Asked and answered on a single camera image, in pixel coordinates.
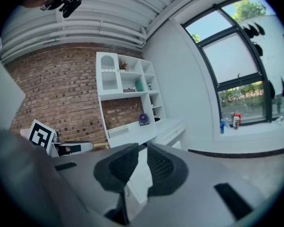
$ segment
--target white desk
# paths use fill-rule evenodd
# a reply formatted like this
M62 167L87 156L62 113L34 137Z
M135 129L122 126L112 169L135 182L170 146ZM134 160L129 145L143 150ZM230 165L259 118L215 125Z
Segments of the white desk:
M155 123L143 126L140 126L139 122L133 122L126 125L129 133L108 139L108 142L111 148L128 143L141 145L180 123L182 123L181 119L161 119Z

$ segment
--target ceiling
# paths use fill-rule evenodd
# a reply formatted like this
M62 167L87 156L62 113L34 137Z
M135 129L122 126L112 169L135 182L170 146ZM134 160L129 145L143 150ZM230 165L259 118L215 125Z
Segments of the ceiling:
M179 0L82 0L63 18L58 10L17 8L2 32L2 61L59 43L95 42L141 49Z

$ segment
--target floor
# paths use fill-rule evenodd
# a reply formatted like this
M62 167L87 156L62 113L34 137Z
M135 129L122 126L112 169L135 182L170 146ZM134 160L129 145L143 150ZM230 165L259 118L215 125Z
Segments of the floor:
M265 198L277 193L284 184L284 154L250 159L207 158L219 161L238 173L252 185L258 187ZM129 220L132 220L146 203L139 204L128 188L125 192L127 213Z

